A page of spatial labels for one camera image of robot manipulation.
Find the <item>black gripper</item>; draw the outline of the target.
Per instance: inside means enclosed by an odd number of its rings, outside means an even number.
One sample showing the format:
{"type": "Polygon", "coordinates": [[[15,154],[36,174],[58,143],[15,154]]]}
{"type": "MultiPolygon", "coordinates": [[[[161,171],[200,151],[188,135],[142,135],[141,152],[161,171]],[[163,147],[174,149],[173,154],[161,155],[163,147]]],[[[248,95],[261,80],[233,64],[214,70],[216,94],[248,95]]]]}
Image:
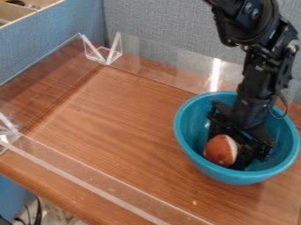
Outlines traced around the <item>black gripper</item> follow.
{"type": "Polygon", "coordinates": [[[276,141],[272,139],[264,124],[252,128],[242,128],[237,125],[229,117],[230,111],[230,105],[218,100],[212,101],[212,109],[208,112],[210,121],[209,139],[218,134],[226,134],[241,145],[236,162],[230,168],[242,171],[256,159],[260,161],[269,159],[272,148],[276,147],[276,141]]]}

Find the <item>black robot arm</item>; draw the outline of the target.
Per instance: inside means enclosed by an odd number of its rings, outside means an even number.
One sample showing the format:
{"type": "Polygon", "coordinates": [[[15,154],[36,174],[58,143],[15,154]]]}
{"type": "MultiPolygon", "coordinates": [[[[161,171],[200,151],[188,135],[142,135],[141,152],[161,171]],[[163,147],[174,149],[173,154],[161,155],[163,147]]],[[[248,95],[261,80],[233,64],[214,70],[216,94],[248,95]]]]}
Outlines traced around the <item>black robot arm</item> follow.
{"type": "Polygon", "coordinates": [[[214,100],[209,111],[209,135],[226,134],[234,139],[238,156],[230,168],[242,171],[257,159],[267,160],[276,146],[265,122],[293,79],[297,30],[283,17],[277,0],[205,1],[212,6],[222,44],[246,52],[236,102],[228,105],[214,100]]]}

